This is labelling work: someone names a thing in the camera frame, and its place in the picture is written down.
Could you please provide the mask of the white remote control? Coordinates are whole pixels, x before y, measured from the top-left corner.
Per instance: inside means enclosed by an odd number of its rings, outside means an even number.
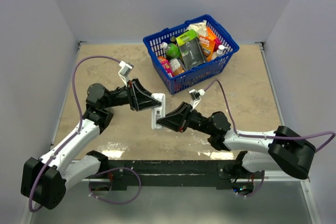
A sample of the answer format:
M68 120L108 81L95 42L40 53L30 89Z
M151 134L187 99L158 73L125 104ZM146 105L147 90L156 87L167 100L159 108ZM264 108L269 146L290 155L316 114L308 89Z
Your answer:
M162 130L164 127L157 124L157 120L165 117L165 94L153 93L151 97L161 102L161 105L151 109L151 128L153 130Z

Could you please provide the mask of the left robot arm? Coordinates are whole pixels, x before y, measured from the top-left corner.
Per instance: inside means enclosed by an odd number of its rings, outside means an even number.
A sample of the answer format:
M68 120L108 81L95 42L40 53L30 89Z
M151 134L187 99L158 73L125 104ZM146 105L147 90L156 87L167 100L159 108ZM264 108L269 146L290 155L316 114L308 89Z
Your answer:
M103 178L108 174L108 157L100 152L90 151L81 160L73 160L109 126L113 108L127 104L133 111L151 109L155 127L156 119L165 113L165 94L149 92L138 79L129 80L113 91L100 83L88 88L86 110L80 114L76 127L49 152L40 158L31 157L24 164L20 192L28 198L31 212L39 210L34 203L54 209L78 182L89 176Z

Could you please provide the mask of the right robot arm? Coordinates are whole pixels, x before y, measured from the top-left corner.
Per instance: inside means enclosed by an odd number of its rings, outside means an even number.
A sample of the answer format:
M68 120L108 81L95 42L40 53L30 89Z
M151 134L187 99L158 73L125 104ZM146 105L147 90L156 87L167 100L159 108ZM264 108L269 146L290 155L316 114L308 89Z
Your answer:
M223 112L204 117L186 102L156 122L175 132L191 128L207 134L208 142L218 151L243 151L234 165L239 178L262 170L281 170L296 179L307 179L316 153L313 144L286 126L266 133L234 131Z

